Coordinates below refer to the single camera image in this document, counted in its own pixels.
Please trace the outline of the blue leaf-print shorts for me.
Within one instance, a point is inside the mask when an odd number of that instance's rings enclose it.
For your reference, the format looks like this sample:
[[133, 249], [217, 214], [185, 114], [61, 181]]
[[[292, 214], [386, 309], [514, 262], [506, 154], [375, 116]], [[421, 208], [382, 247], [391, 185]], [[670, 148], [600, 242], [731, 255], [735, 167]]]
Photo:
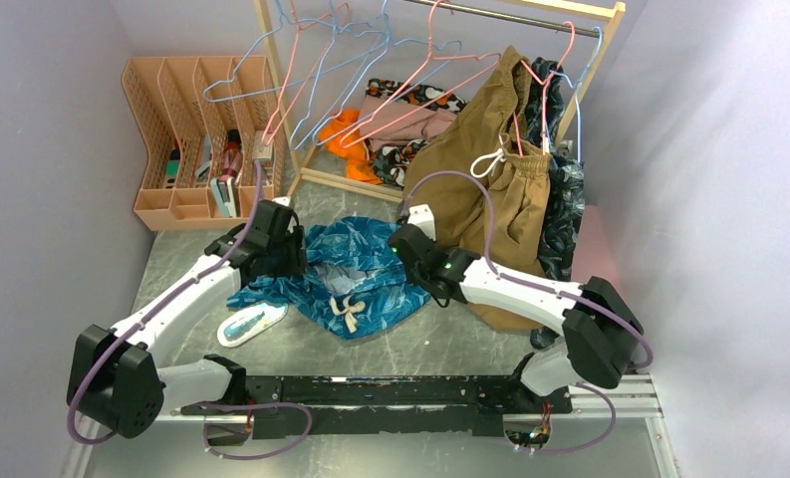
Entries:
[[407, 282], [388, 241], [391, 222], [346, 216], [306, 232], [308, 269], [300, 276], [260, 277], [227, 299], [231, 309], [293, 305], [333, 335], [353, 340], [380, 333], [419, 311], [430, 294]]

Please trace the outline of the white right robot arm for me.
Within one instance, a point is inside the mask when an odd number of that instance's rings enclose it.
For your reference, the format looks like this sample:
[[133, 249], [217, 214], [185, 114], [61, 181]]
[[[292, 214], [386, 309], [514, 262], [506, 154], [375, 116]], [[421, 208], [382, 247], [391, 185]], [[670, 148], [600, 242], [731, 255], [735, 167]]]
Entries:
[[520, 378], [511, 383], [510, 400], [520, 411], [535, 411], [548, 394], [579, 382], [617, 388], [642, 343], [639, 321], [605, 279], [556, 282], [493, 266], [476, 253], [436, 244], [412, 224], [398, 229], [389, 245], [408, 282], [440, 306], [492, 306], [558, 335], [556, 344], [525, 360]]

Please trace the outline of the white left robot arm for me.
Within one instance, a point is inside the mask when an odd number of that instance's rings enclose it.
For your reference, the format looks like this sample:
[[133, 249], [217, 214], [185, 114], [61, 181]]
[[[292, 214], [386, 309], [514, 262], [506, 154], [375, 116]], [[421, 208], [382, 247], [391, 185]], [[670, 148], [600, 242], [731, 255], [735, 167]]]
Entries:
[[67, 430], [78, 443], [134, 438], [163, 413], [249, 404], [243, 366], [206, 356], [165, 366], [172, 349], [210, 310], [250, 282], [304, 270], [303, 228], [287, 196], [261, 200], [248, 221], [209, 244], [172, 286], [129, 317], [77, 337], [67, 389]]

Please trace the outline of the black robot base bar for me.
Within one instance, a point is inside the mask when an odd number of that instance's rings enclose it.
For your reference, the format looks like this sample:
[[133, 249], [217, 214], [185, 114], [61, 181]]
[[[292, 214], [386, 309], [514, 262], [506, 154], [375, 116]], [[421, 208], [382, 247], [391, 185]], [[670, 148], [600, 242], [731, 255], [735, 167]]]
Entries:
[[335, 377], [249, 375], [247, 401], [256, 410], [224, 411], [192, 404], [185, 417], [252, 426], [255, 439], [313, 435], [469, 432], [501, 437], [511, 417], [572, 411], [570, 391], [547, 396], [512, 375]]

